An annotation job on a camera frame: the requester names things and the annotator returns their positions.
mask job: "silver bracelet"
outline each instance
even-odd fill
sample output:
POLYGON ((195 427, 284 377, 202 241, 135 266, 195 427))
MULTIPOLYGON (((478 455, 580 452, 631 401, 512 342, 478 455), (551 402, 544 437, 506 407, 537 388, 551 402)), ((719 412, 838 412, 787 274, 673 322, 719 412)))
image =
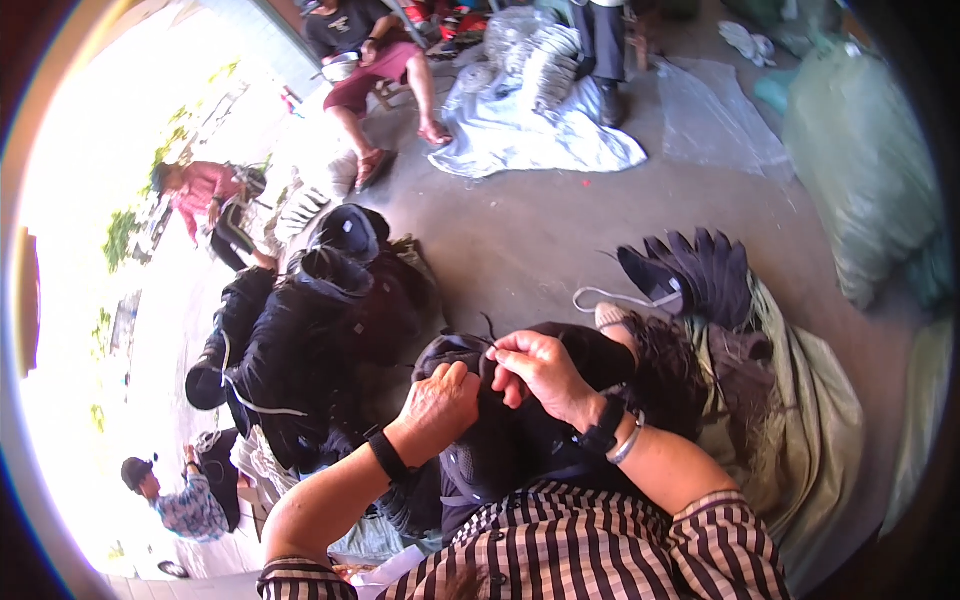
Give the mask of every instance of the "silver bracelet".
POLYGON ((619 465, 627 458, 627 455, 630 454, 630 451, 634 449, 636 444, 636 439, 640 437, 640 429, 643 429, 644 423, 647 421, 646 415, 643 414, 643 411, 640 411, 640 414, 636 416, 636 428, 634 432, 630 434, 630 437, 627 438, 627 441, 620 446, 616 453, 610 459, 612 465, 619 465))

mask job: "hand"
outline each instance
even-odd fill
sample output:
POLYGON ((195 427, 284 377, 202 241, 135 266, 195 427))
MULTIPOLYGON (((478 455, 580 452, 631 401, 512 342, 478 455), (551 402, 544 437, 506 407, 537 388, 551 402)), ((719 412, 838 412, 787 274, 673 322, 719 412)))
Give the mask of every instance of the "hand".
POLYGON ((491 387, 503 392, 503 403, 519 408, 525 385, 551 417, 581 433, 596 423, 606 401, 584 381, 557 338, 533 331, 516 331, 497 340, 487 351, 497 362, 491 387))
POLYGON ((217 228, 217 219, 220 218, 220 206, 215 203, 210 203, 210 208, 206 210, 206 223, 210 225, 210 230, 217 228))
POLYGON ((367 66, 368 64, 372 63, 374 60, 376 60, 376 53, 377 49, 375 41, 368 39, 367 41, 363 42, 363 45, 360 46, 360 56, 363 57, 363 59, 360 61, 360 64, 367 66))
POLYGON ((461 362, 413 384, 399 417, 384 429, 407 467, 420 467, 476 423, 480 377, 461 362))

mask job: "tiled wall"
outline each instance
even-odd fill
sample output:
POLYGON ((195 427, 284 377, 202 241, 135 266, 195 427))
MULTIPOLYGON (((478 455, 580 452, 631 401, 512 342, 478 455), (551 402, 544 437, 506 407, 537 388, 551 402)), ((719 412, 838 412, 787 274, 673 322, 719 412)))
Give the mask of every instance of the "tiled wall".
POLYGON ((322 78, 310 79, 320 72, 320 66, 291 38, 296 33, 286 21, 277 16, 279 22, 275 22, 275 17, 266 12, 273 9, 265 0, 200 0, 200 3, 243 36, 250 52, 268 62, 301 98, 320 86, 322 78))
POLYGON ((214 579, 141 581, 105 575, 117 600, 258 600, 259 573, 229 575, 214 579))

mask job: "black t-shirt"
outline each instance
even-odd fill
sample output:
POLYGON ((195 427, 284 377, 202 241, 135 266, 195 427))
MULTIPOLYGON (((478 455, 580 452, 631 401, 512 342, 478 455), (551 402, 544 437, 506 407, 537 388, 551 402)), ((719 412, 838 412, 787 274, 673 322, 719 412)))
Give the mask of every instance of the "black t-shirt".
POLYGON ((330 16, 306 16, 303 38, 321 59, 333 54, 357 52, 370 37, 373 25, 390 13, 380 0, 340 0, 337 11, 330 16))

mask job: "gray trousers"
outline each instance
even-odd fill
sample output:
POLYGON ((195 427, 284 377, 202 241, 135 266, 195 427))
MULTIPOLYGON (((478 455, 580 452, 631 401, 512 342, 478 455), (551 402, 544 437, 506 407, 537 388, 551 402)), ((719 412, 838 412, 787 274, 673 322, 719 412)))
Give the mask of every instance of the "gray trousers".
POLYGON ((593 77, 624 81, 624 49, 626 29, 623 7, 602 7, 587 2, 585 6, 571 2, 573 24, 580 32, 584 56, 597 61, 593 77))

